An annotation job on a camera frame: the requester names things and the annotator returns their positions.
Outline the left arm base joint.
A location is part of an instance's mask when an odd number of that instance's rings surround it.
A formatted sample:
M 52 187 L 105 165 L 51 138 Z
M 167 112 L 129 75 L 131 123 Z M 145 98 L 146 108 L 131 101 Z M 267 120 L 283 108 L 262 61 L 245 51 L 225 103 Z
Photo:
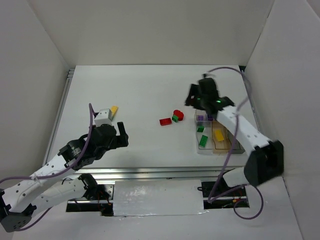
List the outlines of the left arm base joint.
M 85 199 L 89 201 L 106 200 L 109 202 L 113 196 L 113 187 L 98 184 L 89 173 L 71 179 L 65 178 L 61 184 L 46 190 L 42 196 L 46 203 L 59 204 L 64 201 Z

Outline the green square lego brick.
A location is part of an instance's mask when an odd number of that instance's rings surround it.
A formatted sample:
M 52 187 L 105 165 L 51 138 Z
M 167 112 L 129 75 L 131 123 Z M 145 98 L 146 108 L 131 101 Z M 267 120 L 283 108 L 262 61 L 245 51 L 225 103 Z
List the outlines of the green square lego brick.
M 174 121 L 175 123 L 177 123 L 177 122 L 179 121 L 179 117 L 176 116 L 176 115 L 173 115 L 171 119 L 172 119 L 172 121 Z

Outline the curved yellow lego brick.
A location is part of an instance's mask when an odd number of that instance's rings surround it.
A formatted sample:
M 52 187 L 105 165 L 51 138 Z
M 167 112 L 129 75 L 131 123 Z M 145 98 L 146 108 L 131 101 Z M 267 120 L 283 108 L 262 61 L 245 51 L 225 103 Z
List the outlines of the curved yellow lego brick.
M 223 132 L 220 129 L 214 130 L 214 136 L 218 142 L 222 142 L 225 140 Z

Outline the clear plastic bin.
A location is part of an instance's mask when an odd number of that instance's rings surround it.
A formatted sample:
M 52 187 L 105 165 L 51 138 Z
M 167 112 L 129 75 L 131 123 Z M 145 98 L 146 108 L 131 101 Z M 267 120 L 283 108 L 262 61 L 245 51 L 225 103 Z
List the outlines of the clear plastic bin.
M 204 110 L 195 110 L 194 125 L 196 136 L 196 150 L 200 155 L 214 154 L 214 141 L 212 136 L 213 119 Z
M 225 137 L 224 137 L 224 148 L 226 150 L 226 152 L 228 153 L 232 147 L 232 142 L 234 140 L 234 135 L 227 130 L 226 128 L 224 128 L 225 131 Z M 241 155 L 245 152 L 244 148 L 242 147 L 242 145 L 239 143 L 238 140 L 235 140 L 235 144 L 232 147 L 232 154 L 236 154 L 236 155 Z
M 211 133 L 212 133 L 212 143 L 213 143 L 213 153 L 214 154 L 227 154 L 225 150 L 224 141 L 217 141 L 215 138 L 214 130 L 220 129 L 222 131 L 223 136 L 225 137 L 225 127 L 220 124 L 218 121 L 211 122 Z

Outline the clear plastic bin middle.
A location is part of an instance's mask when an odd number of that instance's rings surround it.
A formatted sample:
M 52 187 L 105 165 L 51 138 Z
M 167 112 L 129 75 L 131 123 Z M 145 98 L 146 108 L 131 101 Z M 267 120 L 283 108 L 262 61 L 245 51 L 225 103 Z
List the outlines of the clear plastic bin middle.
M 215 138 L 214 130 L 220 129 L 222 131 L 223 136 L 225 137 L 225 127 L 220 124 L 218 121 L 211 122 L 211 133 L 212 133 L 212 143 L 213 143 L 213 153 L 214 154 L 227 154 L 225 150 L 224 141 L 217 141 Z

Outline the clear plastic bin rear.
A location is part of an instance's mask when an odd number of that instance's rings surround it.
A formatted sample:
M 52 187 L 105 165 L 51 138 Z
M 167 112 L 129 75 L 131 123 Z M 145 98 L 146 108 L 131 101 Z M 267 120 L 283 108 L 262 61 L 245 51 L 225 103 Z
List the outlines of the clear plastic bin rear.
M 224 137 L 224 148 L 226 150 L 226 152 L 228 153 L 232 147 L 232 142 L 234 140 L 234 135 L 227 130 L 226 128 L 224 128 L 225 131 L 225 137 Z M 244 148 L 242 147 L 242 145 L 239 143 L 238 140 L 235 140 L 235 144 L 232 147 L 232 154 L 236 154 L 236 155 L 241 155 L 245 152 Z

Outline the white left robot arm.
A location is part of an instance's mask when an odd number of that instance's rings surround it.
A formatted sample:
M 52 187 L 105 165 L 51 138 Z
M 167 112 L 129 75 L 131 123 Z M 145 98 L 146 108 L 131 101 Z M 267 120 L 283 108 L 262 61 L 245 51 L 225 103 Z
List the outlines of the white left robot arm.
M 90 173 L 83 173 L 62 185 L 55 184 L 100 160 L 107 151 L 127 147 L 129 136 L 125 126 L 122 122 L 118 122 L 117 126 L 94 126 L 91 134 L 69 141 L 29 179 L 1 190 L 0 223 L 4 230 L 8 233 L 24 230 L 37 214 L 64 201 L 77 198 L 92 200 L 99 192 L 108 198 L 109 194 Z

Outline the red rounded lego brick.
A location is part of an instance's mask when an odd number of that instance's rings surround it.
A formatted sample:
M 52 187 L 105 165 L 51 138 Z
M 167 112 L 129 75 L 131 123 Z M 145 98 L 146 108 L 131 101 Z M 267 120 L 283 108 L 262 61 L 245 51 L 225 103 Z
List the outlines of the red rounded lego brick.
M 178 117 L 179 121 L 182 121 L 184 119 L 184 113 L 178 109 L 175 109 L 173 111 L 173 114 Z

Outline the aluminium table edge rail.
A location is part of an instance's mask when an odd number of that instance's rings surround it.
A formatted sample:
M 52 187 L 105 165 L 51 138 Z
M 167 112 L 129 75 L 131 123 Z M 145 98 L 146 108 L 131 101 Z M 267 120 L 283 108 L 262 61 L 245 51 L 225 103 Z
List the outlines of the aluminium table edge rail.
M 152 181 L 198 179 L 212 181 L 221 172 L 219 167 L 155 167 L 155 168 L 83 168 L 67 176 L 74 179 L 91 174 L 97 181 Z

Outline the red lego brick near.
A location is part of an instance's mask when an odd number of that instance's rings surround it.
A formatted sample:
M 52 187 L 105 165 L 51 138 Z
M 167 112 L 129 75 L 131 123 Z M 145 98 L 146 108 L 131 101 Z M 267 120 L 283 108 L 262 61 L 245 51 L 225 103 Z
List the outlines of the red lego brick near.
M 172 120 L 170 118 L 163 118 L 159 120 L 159 124 L 161 126 L 168 126 L 172 124 Z

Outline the green plate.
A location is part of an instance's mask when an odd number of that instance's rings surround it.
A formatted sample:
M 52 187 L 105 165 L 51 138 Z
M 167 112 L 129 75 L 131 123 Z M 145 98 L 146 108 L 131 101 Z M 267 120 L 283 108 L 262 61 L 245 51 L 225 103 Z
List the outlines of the green plate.
M 208 137 L 206 135 L 202 135 L 199 141 L 199 146 L 205 148 L 207 145 Z

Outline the left side rail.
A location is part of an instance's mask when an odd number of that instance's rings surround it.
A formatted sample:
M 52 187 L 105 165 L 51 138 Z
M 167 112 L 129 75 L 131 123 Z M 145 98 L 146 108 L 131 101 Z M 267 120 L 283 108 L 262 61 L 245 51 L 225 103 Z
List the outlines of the left side rail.
M 68 96 L 69 89 L 70 89 L 70 86 L 71 86 L 71 83 L 72 83 L 74 72 L 75 72 L 74 68 L 69 69 L 68 72 L 67 72 L 67 76 L 66 76 L 66 80 L 65 80 L 65 84 L 64 84 L 62 97 L 61 97 L 60 102 L 59 102 L 59 106 L 58 106 L 57 114 L 56 114 L 56 117 L 55 117 L 53 129 L 52 129 L 52 132 L 51 132 L 51 135 L 50 135 L 50 138 L 49 138 L 49 142 L 48 142 L 48 145 L 47 145 L 47 148 L 46 148 L 46 152 L 45 152 L 45 155 L 44 155 L 44 159 L 43 159 L 43 163 L 42 163 L 43 166 L 46 165 L 47 162 L 50 160 L 50 152 L 51 152 L 51 149 L 52 149 L 53 144 L 55 142 L 55 138 L 56 138 L 57 131 L 58 131 L 58 128 L 59 128 L 59 124 L 60 124 L 60 121 L 61 121 L 61 117 L 62 117 L 62 114 L 63 114 L 63 111 L 64 111 L 64 106 L 65 106 L 65 103 L 66 103 L 66 100 L 67 100 L 67 96 Z

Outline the long yellow lego brick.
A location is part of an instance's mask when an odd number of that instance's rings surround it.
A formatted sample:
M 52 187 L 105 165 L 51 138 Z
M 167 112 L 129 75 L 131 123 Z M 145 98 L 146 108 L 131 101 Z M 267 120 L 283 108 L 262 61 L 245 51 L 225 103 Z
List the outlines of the long yellow lego brick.
M 118 106 L 115 106 L 115 105 L 110 108 L 110 111 L 111 111 L 111 119 L 113 119 L 113 118 L 115 117 L 118 109 L 119 109 L 119 107 L 118 107 Z

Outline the small curved green brick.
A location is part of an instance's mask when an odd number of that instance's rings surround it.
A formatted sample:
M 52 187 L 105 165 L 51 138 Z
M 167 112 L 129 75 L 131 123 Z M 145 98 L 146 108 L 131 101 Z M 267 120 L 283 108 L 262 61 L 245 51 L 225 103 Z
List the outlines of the small curved green brick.
M 197 128 L 197 132 L 202 133 L 204 131 L 205 127 L 204 126 L 199 126 Z

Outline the right arm base joint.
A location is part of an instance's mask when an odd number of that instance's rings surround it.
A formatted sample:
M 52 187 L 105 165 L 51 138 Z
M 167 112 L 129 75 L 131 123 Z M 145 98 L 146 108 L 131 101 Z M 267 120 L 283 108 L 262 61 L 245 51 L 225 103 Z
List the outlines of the right arm base joint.
M 202 192 L 203 197 L 207 199 L 215 183 L 216 183 L 215 181 L 202 181 L 201 185 L 197 187 L 197 190 Z M 216 197 L 217 195 L 225 193 L 230 189 L 231 187 L 227 187 L 226 184 L 219 183 L 212 197 Z M 225 195 L 225 197 L 233 197 L 233 198 L 242 198 L 246 196 L 247 196 L 247 193 L 244 187 L 234 190 L 232 192 L 229 192 L 228 194 Z

